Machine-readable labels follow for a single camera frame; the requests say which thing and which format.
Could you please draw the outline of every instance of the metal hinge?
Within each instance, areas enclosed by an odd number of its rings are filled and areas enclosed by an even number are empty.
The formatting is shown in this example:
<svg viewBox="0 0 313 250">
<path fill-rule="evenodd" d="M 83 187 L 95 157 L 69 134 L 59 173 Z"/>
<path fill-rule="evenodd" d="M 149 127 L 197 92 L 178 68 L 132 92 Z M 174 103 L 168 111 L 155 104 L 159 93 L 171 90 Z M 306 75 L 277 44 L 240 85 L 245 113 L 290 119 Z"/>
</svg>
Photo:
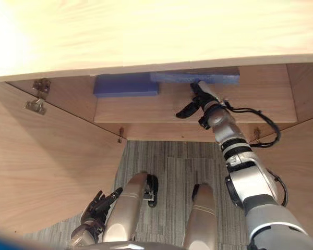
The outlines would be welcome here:
<svg viewBox="0 0 313 250">
<path fill-rule="evenodd" d="M 35 80 L 32 88 L 37 90 L 37 98 L 33 101 L 27 101 L 25 104 L 25 109 L 36 112 L 37 114 L 44 115 L 46 108 L 44 108 L 44 102 L 47 95 L 50 92 L 50 83 L 51 81 L 47 78 L 42 78 Z"/>
</svg>

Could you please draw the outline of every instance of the black cable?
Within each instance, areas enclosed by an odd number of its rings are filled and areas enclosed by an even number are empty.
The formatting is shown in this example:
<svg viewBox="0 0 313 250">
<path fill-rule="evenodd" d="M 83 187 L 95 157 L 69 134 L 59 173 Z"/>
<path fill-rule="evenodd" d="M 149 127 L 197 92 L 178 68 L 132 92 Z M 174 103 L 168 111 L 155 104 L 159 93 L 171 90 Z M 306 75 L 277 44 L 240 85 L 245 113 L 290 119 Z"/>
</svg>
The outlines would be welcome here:
<svg viewBox="0 0 313 250">
<path fill-rule="evenodd" d="M 280 140 L 281 131 L 280 131 L 279 127 L 269 117 L 262 114 L 262 111 L 255 110 L 252 108 L 234 108 L 229 104 L 229 102 L 225 101 L 224 103 L 226 105 L 225 107 L 234 113 L 247 113 L 248 112 L 248 113 L 253 113 L 255 115 L 258 115 L 275 131 L 276 138 L 272 142 L 263 142 L 263 143 L 260 142 L 260 143 L 250 144 L 251 147 L 267 148 L 267 147 L 273 146 L 274 144 L 276 144 Z"/>
<path fill-rule="evenodd" d="M 285 185 L 285 183 L 282 181 L 282 179 L 275 174 L 274 172 L 272 172 L 270 169 L 267 169 L 267 171 L 269 172 L 269 174 L 271 174 L 272 176 L 274 176 L 274 180 L 275 182 L 279 182 L 284 190 L 284 198 L 283 198 L 283 202 L 282 202 L 282 206 L 286 207 L 287 203 L 288 203 L 288 191 L 287 191 L 287 187 Z"/>
</svg>

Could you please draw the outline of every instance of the metal bracket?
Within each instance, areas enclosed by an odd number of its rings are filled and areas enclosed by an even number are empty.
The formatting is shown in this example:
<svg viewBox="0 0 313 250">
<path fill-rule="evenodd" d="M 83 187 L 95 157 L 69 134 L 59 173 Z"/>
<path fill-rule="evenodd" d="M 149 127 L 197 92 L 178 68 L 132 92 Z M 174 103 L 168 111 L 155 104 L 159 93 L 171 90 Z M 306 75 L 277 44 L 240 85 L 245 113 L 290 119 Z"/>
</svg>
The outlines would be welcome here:
<svg viewBox="0 0 313 250">
<path fill-rule="evenodd" d="M 27 101 L 25 104 L 25 109 L 36 112 L 37 114 L 44 115 L 46 108 L 44 108 L 45 99 L 50 92 L 51 81 L 47 78 L 42 78 L 35 80 L 32 88 L 37 90 L 38 99 L 33 101 Z"/>
<path fill-rule="evenodd" d="M 38 98 L 42 98 L 45 100 L 48 93 L 50 92 L 50 84 L 51 84 L 51 81 L 49 79 L 42 78 L 42 79 L 35 80 L 33 82 L 32 88 L 34 90 L 37 90 Z"/>
<path fill-rule="evenodd" d="M 119 129 L 119 138 L 118 138 L 118 140 L 117 140 L 118 143 L 122 143 L 123 134 L 124 134 L 124 128 L 121 127 L 121 128 Z"/>
<path fill-rule="evenodd" d="M 25 109 L 30 110 L 30 111 L 34 111 L 34 112 L 44 116 L 44 114 L 46 112 L 46 108 L 44 108 L 44 106 L 43 106 L 44 101 L 45 100 L 42 98 L 39 98 L 39 99 L 36 99 L 33 101 L 27 101 L 25 104 Z"/>
</svg>

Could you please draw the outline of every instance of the blue block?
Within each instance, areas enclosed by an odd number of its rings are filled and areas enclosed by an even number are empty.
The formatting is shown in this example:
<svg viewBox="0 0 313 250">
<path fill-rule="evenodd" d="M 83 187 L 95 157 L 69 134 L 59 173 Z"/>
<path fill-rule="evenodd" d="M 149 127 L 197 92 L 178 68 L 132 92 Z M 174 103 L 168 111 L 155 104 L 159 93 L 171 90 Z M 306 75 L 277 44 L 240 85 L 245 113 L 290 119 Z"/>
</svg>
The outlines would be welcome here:
<svg viewBox="0 0 313 250">
<path fill-rule="evenodd" d="M 184 74 L 184 73 L 151 73 L 152 82 L 192 83 L 201 80 L 207 84 L 238 84 L 239 74 Z"/>
<path fill-rule="evenodd" d="M 150 80 L 150 73 L 101 74 L 97 76 L 94 95 L 99 97 L 154 96 L 159 85 Z"/>
</svg>

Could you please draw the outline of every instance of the wooden cabinet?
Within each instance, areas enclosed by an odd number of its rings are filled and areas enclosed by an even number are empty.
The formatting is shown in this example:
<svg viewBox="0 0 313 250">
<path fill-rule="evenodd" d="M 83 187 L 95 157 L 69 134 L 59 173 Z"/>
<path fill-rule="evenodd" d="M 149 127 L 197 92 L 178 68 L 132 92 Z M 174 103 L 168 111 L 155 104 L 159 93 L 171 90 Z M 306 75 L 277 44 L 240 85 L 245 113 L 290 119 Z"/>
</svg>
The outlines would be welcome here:
<svg viewBox="0 0 313 250">
<path fill-rule="evenodd" d="M 288 128 L 313 118 L 313 64 L 298 62 L 313 62 L 313 1 L 0 1 L 0 227 L 36 231 L 110 190 L 120 128 L 129 140 L 214 141 L 199 113 L 175 118 L 188 84 L 97 99 L 94 76 L 239 66 L 240 84 L 217 92 Z M 39 78 L 52 81 L 45 116 L 23 109 Z M 235 118 L 250 141 L 272 133 Z"/>
</svg>

